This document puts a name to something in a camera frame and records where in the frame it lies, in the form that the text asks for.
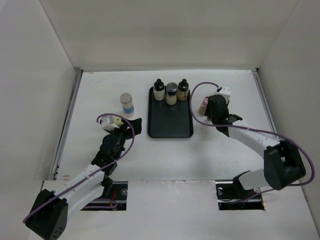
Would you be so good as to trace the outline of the silver cap blue label jar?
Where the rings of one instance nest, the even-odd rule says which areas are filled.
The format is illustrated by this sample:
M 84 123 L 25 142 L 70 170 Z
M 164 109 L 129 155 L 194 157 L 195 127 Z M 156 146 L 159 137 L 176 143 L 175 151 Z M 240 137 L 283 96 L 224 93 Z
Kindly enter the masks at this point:
M 122 105 L 123 112 L 129 118 L 133 117 L 135 115 L 135 108 L 134 108 L 132 96 L 126 92 L 126 93 L 122 93 L 119 99 Z

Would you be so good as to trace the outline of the black cap brown spice bottle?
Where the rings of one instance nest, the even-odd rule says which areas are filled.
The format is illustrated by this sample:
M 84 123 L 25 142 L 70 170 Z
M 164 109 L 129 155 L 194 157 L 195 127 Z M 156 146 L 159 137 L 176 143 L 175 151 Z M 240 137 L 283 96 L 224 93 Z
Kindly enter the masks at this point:
M 177 99 L 179 101 L 186 101 L 189 94 L 189 83 L 186 79 L 182 79 L 177 87 Z

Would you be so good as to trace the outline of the black cap white powder bottle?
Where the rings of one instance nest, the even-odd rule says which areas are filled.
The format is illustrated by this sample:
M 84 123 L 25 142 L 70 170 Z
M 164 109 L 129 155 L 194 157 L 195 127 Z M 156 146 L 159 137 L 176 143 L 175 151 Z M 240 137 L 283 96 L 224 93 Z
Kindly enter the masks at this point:
M 160 78 L 153 84 L 153 94 L 156 101 L 162 101 L 165 98 L 165 84 Z

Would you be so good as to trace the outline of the grey grinder cap salt jar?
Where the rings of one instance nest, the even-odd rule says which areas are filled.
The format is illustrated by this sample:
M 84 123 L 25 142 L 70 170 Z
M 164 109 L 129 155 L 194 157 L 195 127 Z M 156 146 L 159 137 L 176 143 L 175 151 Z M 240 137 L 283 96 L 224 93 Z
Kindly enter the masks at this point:
M 177 102 L 177 91 L 178 85 L 175 82 L 169 82 L 166 85 L 166 103 L 170 106 L 173 106 Z

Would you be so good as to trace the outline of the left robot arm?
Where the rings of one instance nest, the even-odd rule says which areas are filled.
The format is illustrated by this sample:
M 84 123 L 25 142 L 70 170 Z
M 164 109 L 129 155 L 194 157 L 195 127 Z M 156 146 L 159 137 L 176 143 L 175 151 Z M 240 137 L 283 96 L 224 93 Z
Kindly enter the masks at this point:
M 91 201 L 108 199 L 112 195 L 110 175 L 118 161 L 130 151 L 127 140 L 134 141 L 142 132 L 142 119 L 105 113 L 96 122 L 107 132 L 91 163 L 75 178 L 54 189 L 43 189 L 37 195 L 25 226 L 43 240 L 57 240 L 66 229 L 69 218 L 84 208 L 91 209 Z

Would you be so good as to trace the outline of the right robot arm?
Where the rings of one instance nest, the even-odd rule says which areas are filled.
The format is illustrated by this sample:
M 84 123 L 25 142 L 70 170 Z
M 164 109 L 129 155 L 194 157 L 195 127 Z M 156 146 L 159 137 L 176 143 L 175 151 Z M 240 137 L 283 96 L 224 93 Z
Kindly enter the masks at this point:
M 233 178 L 231 190 L 236 197 L 243 198 L 250 190 L 260 187 L 279 191 L 306 175 L 299 150 L 292 142 L 254 131 L 240 116 L 229 113 L 224 96 L 208 97 L 205 116 L 219 132 L 249 147 L 263 160 L 263 168 Z

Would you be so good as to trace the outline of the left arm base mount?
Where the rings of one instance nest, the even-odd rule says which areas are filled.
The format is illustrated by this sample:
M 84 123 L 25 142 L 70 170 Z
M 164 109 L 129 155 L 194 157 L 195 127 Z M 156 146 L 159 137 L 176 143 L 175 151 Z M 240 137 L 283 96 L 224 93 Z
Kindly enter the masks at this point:
M 127 181 L 113 181 L 105 178 L 101 184 L 102 195 L 88 205 L 83 211 L 125 211 L 127 209 L 128 186 Z

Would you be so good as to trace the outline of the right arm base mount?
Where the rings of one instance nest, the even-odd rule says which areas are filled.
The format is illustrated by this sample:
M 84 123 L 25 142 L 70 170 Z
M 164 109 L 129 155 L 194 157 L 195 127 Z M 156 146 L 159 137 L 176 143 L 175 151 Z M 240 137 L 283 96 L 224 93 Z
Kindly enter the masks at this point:
M 216 196 L 218 202 L 218 209 L 220 211 L 242 211 L 242 210 L 265 210 L 264 202 L 259 193 L 258 188 L 254 190 L 245 190 L 239 181 L 239 177 L 244 174 L 241 173 L 229 180 L 218 180 L 215 182 Z

